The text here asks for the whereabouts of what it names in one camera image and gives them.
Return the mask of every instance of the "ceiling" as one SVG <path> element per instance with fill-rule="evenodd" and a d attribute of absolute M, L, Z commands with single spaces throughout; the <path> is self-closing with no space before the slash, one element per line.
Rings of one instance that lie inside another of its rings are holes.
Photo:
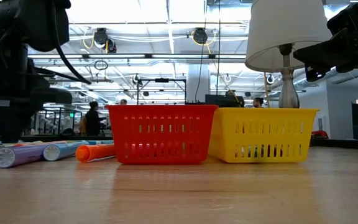
<path fill-rule="evenodd" d="M 326 17 L 329 19 L 344 9 L 350 0 L 323 0 Z M 117 54 L 229 54 L 219 63 L 219 72 L 226 78 L 227 85 L 237 90 L 261 90 L 264 88 L 264 74 L 249 70 L 244 65 L 247 50 L 249 21 L 251 20 L 251 0 L 71 0 L 67 10 L 70 22 L 70 41 L 62 46 L 66 55 L 99 54 L 105 52 L 92 44 L 93 32 L 97 28 L 107 28 L 109 38 L 117 46 Z M 195 44 L 191 33 L 197 27 L 206 28 L 208 47 Z M 31 55 L 40 55 L 34 59 L 42 68 L 71 75 L 63 65 L 56 51 L 37 52 L 30 50 Z M 70 58 L 69 61 L 77 71 L 88 79 L 98 80 L 92 85 L 53 80 L 51 84 L 73 92 L 75 101 L 82 103 L 94 98 L 104 103 L 117 103 L 127 99 L 134 103 L 136 92 L 132 79 L 135 75 L 141 78 L 180 78 L 188 76 L 188 66 L 200 64 L 197 58 L 109 58 L 104 60 L 108 68 L 98 70 L 94 63 L 98 58 Z M 203 60 L 208 65 L 211 75 L 211 88 L 217 84 L 218 60 Z M 303 71 L 294 82 L 304 79 Z M 276 82 L 280 74 L 273 74 Z M 218 81 L 221 94 L 226 85 Z M 144 89 L 169 89 L 170 91 L 150 91 L 149 96 L 141 97 L 144 103 L 183 103 L 184 92 L 177 83 L 151 82 Z"/>

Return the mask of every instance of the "desk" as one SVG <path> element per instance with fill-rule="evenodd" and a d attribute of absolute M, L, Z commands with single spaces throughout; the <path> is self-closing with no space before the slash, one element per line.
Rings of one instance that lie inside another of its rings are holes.
<path fill-rule="evenodd" d="M 302 164 L 122 166 L 74 158 L 0 169 L 3 223 L 358 223 L 358 150 Z"/>

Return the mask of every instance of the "wall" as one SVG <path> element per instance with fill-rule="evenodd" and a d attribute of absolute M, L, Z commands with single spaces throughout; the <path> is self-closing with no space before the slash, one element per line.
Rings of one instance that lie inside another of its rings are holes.
<path fill-rule="evenodd" d="M 358 100 L 358 84 L 327 85 L 329 125 L 332 139 L 352 139 L 351 103 Z"/>
<path fill-rule="evenodd" d="M 299 101 L 301 108 L 319 109 L 314 118 L 313 131 L 319 129 L 318 118 L 322 118 L 323 130 L 331 137 L 326 82 L 318 83 L 317 87 L 306 88 L 306 93 L 299 93 Z"/>

